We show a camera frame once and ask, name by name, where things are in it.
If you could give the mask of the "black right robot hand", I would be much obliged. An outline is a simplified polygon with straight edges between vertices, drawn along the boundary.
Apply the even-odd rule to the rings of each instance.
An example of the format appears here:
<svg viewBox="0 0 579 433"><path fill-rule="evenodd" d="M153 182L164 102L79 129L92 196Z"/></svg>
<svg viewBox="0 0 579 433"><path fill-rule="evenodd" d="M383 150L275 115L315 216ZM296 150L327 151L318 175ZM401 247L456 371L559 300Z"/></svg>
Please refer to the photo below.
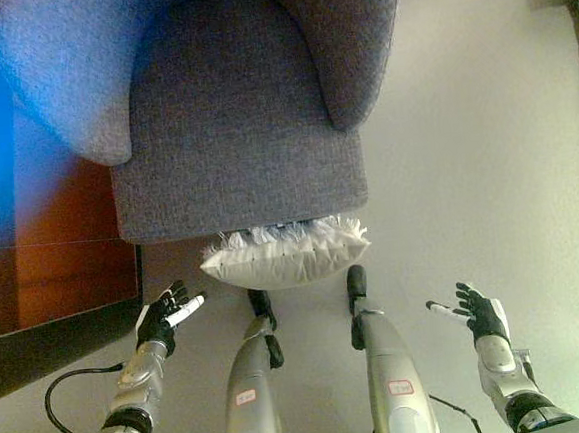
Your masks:
<svg viewBox="0 0 579 433"><path fill-rule="evenodd" d="M474 344L486 336L499 337L510 344L509 322L501 301L485 296L466 283L458 282L455 287L455 296L459 300L457 307L429 300L425 303L426 309L466 326L472 333Z"/></svg>

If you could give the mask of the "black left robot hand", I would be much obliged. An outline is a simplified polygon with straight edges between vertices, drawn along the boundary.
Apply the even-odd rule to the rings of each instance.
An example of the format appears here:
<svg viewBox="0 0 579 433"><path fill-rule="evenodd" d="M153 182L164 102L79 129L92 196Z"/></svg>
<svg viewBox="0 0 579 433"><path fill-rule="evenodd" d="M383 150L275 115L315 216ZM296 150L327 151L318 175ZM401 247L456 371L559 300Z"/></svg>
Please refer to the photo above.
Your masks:
<svg viewBox="0 0 579 433"><path fill-rule="evenodd" d="M144 343L159 342L167 349L166 356L175 351L175 330L206 301L203 290L189 296L182 280L170 284L151 304L145 304L135 323L136 349Z"/></svg>

